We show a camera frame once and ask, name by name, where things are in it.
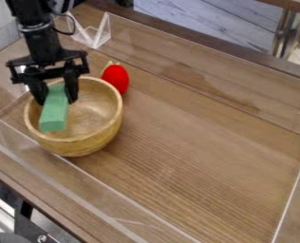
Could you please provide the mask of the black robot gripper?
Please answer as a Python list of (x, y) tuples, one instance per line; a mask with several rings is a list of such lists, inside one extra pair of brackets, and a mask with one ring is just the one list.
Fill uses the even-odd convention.
[[(66, 97), (70, 103), (76, 103), (80, 94), (80, 75), (89, 73), (88, 53), (84, 50), (64, 48), (53, 24), (37, 27), (18, 25), (18, 28), (30, 54), (6, 62), (13, 83), (26, 84), (38, 104), (44, 105), (49, 94), (45, 80), (64, 75)], [(58, 62), (66, 62), (69, 65), (46, 69)]]

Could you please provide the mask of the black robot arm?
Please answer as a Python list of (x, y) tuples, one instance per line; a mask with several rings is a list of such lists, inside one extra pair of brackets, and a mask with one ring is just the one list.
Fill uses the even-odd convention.
[(80, 76), (89, 73), (88, 53), (62, 46), (53, 14), (62, 15), (53, 8), (54, 0), (6, 0), (18, 30), (30, 51), (28, 56), (9, 60), (14, 84), (26, 84), (40, 105), (45, 105), (50, 93), (46, 80), (64, 77), (65, 95), (76, 103), (80, 95)]

